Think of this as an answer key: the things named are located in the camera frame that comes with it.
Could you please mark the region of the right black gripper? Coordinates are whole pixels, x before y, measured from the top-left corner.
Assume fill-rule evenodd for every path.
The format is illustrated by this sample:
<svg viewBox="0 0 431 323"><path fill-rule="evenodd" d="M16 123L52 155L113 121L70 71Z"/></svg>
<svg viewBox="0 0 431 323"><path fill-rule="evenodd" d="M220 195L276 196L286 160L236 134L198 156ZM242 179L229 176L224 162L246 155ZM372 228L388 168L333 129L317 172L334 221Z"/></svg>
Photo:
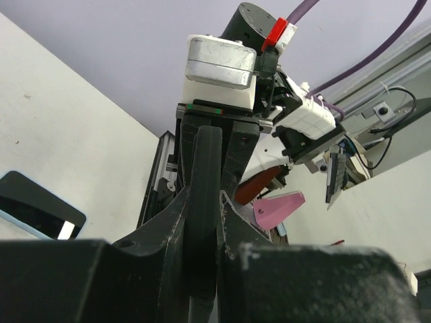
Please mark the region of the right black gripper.
<svg viewBox="0 0 431 323"><path fill-rule="evenodd" d="M176 137L179 140L178 177L182 187L189 186L191 182L195 136L202 125L202 118L196 114L186 114L189 112L239 120L233 122L221 179L221 189L233 200L259 139L259 132L269 134L273 130L273 122L255 116L253 110L247 108L198 99L188 104L178 103L176 118L180 120Z"/></svg>

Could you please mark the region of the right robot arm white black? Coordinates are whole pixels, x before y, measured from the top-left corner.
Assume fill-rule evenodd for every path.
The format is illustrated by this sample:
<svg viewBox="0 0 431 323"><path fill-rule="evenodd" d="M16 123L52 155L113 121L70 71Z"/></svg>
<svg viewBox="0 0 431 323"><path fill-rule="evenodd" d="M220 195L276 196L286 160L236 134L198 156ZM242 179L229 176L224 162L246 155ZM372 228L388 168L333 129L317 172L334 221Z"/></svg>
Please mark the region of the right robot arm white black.
<svg viewBox="0 0 431 323"><path fill-rule="evenodd" d="M264 189L283 187L344 133L328 103L309 95L279 66L296 28L243 2L220 36L191 34L183 93L176 109L176 189L191 181L197 133L207 169L221 189L247 204Z"/></svg>

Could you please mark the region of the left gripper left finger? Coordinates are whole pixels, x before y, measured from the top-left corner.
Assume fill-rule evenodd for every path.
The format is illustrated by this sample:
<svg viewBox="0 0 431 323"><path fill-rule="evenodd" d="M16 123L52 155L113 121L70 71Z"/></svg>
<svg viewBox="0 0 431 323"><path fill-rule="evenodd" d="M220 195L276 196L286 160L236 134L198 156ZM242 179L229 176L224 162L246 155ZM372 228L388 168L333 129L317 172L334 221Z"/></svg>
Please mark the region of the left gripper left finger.
<svg viewBox="0 0 431 323"><path fill-rule="evenodd" d="M113 244L1 243L2 322L163 322L163 289L180 285L187 188Z"/></svg>

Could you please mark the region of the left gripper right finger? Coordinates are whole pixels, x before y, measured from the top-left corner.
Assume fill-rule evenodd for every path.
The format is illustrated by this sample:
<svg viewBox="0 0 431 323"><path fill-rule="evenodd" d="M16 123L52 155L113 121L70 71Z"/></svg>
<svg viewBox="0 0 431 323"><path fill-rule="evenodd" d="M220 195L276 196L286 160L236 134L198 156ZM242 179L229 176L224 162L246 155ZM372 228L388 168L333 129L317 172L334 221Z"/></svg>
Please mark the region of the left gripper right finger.
<svg viewBox="0 0 431 323"><path fill-rule="evenodd" d="M273 244L220 194L220 322L419 322L403 271L383 250Z"/></svg>

